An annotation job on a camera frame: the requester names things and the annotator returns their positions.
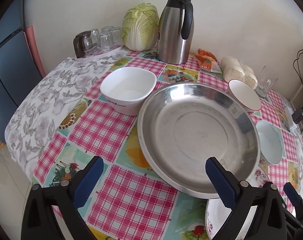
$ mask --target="white bowl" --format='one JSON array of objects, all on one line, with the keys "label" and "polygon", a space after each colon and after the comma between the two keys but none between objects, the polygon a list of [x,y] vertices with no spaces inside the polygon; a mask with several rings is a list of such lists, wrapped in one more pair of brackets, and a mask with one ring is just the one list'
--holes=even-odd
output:
[{"label": "white bowl", "polygon": [[261,102],[258,95],[244,82],[235,79],[230,80],[227,94],[236,99],[246,109],[248,114],[252,114],[261,109]]},{"label": "white bowl", "polygon": [[149,70],[123,67],[113,71],[102,81],[100,91],[117,112],[138,115],[156,81],[157,77]]},{"label": "white bowl", "polygon": [[276,165],[283,155],[283,146],[278,133],[267,121],[258,121],[256,129],[260,141],[260,163]]}]

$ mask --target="white wall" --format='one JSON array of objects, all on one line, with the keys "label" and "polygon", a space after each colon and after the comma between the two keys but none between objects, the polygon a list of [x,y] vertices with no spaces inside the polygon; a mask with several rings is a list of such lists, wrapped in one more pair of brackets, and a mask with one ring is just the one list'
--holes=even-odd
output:
[{"label": "white wall", "polygon": [[[121,26],[124,13],[141,2],[154,4],[160,15],[167,0],[26,0],[26,22],[34,26],[46,73],[72,55],[76,34],[106,25]],[[292,62],[303,48],[303,13],[293,0],[192,3],[192,52],[203,48],[218,58],[234,56],[256,74],[264,65],[275,66],[279,70],[275,90],[286,98],[292,97],[299,87]]]}]

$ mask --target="glass pitcher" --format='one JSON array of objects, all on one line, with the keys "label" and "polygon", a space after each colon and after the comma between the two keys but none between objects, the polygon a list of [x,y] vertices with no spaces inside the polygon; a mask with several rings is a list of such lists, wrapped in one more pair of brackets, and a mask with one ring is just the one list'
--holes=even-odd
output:
[{"label": "glass pitcher", "polygon": [[256,93],[265,98],[277,80],[278,78],[275,69],[273,67],[264,66],[257,78],[258,84],[255,89]]}]

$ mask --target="bowl with red rim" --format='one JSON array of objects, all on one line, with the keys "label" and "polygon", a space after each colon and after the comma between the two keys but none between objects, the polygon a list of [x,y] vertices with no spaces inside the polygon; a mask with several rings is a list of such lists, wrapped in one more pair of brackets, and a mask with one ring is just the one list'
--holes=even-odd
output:
[{"label": "bowl with red rim", "polygon": [[248,114],[261,109],[261,102],[256,92],[240,80],[229,81],[227,94],[240,103]]}]

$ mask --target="thermos carafe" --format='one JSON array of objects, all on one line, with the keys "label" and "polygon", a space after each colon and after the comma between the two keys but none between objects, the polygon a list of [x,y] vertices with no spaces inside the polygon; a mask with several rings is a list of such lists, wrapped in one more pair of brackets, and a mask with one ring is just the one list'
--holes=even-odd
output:
[{"label": "thermos carafe", "polygon": [[158,25],[157,58],[169,64],[188,60],[194,33],[191,0],[168,0]]}]

